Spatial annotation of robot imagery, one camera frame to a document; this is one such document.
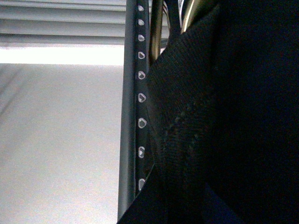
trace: hanging garment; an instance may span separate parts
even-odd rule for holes
[[[223,0],[166,48],[148,73],[155,165],[120,224],[299,221],[295,11]]]

